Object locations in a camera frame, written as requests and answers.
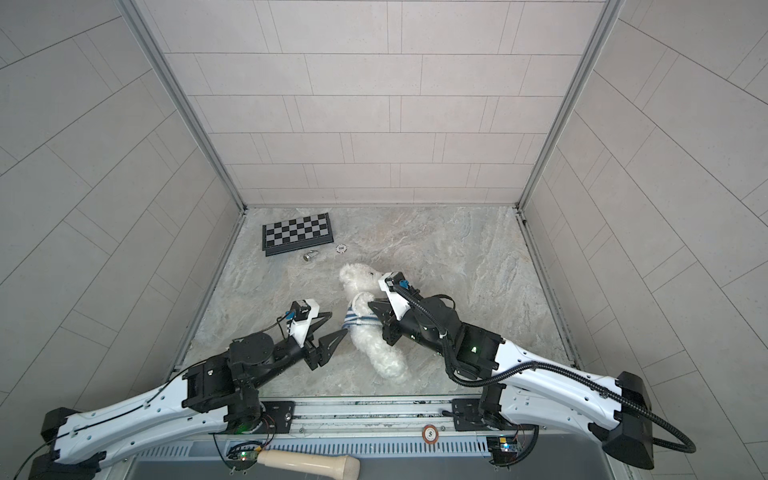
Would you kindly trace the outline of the blue white striped knit sweater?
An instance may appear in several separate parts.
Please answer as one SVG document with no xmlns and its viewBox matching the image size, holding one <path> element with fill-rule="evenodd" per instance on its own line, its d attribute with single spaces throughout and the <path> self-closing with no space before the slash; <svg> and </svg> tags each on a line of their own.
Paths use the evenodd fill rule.
<svg viewBox="0 0 768 480">
<path fill-rule="evenodd" d="M 382 322 L 370 308 L 356 307 L 355 303 L 351 302 L 346 311 L 342 327 L 350 329 L 355 326 L 381 328 Z"/>
</svg>

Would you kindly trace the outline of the white plush teddy bear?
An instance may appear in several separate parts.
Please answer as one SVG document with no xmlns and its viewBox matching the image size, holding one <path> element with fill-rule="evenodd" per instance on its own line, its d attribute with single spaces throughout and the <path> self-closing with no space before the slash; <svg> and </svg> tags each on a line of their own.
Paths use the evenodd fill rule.
<svg viewBox="0 0 768 480">
<path fill-rule="evenodd" d="M 409 378 L 403 352 L 383 339 L 383 325 L 369 303 L 381 293 L 379 280 L 383 274 L 362 263 L 345 264 L 339 272 L 348 308 L 343 327 L 350 331 L 356 349 L 365 354 L 376 373 L 394 383 Z"/>
</svg>

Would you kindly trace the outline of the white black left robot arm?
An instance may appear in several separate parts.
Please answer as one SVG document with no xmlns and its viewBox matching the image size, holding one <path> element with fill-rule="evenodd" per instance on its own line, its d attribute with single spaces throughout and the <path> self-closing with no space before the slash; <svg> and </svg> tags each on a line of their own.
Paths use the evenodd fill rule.
<svg viewBox="0 0 768 480">
<path fill-rule="evenodd" d="M 44 444 L 27 459 L 31 479 L 93 479 L 102 470 L 152 447 L 198 434 L 290 431 L 295 404 L 262 401 L 259 390 L 293 365 L 326 365 L 347 330 L 316 339 L 331 315 L 308 321 L 305 336 L 280 342 L 265 332 L 233 340 L 161 386 L 117 404 L 79 412 L 60 407 L 44 418 Z"/>
</svg>

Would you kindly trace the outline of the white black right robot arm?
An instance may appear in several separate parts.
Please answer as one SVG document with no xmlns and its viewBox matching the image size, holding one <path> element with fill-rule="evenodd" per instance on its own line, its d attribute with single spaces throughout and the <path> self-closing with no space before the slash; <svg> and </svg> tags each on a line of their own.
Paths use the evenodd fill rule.
<svg viewBox="0 0 768 480">
<path fill-rule="evenodd" d="M 443 357 L 450 380 L 479 388 L 479 423 L 494 430 L 540 431 L 545 426 L 583 433 L 610 457 L 651 470 L 652 406 L 643 380 L 583 372 L 533 354 L 500 335 L 463 322 L 441 296 L 366 294 L 368 307 L 394 345 L 408 337 Z"/>
</svg>

